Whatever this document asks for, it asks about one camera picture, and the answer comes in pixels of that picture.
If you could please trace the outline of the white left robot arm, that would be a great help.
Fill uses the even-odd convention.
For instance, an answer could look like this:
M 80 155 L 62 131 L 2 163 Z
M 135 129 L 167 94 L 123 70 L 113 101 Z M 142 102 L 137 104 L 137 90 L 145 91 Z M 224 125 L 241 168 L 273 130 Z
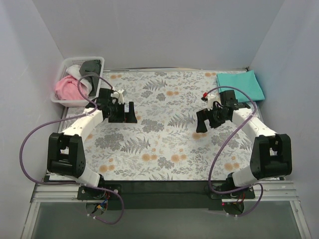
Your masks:
M 79 184 L 97 187 L 100 174 L 86 164 L 84 141 L 104 120 L 109 123 L 137 123 L 134 103 L 125 104 L 125 90 L 101 88 L 98 98 L 90 101 L 83 116 L 61 133 L 52 133 L 48 141 L 47 170 Z

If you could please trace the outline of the mint green t shirt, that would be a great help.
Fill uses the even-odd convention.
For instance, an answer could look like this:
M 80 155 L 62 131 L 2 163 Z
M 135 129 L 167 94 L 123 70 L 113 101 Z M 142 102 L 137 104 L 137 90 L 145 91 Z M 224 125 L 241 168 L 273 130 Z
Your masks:
M 217 74 L 217 84 L 218 86 L 235 87 L 246 93 L 255 102 L 265 100 L 253 70 L 238 74 L 219 73 Z

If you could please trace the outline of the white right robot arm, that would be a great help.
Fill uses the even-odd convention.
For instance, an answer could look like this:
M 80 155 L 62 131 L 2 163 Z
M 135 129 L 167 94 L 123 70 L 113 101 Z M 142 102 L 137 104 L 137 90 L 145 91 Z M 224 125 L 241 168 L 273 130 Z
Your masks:
M 235 96 L 236 91 L 236 88 L 228 87 L 221 93 L 219 101 L 211 92 L 204 93 L 201 99 L 207 103 L 207 107 L 196 113 L 197 133 L 205 133 L 209 127 L 218 128 L 227 121 L 237 126 L 215 158 L 219 157 L 226 144 L 240 130 L 253 143 L 248 166 L 230 173 L 220 186 L 208 184 L 209 190 L 219 195 L 246 190 L 261 180 L 290 175 L 293 170 L 290 137 L 267 127 L 255 116 L 256 104 L 239 102 Z

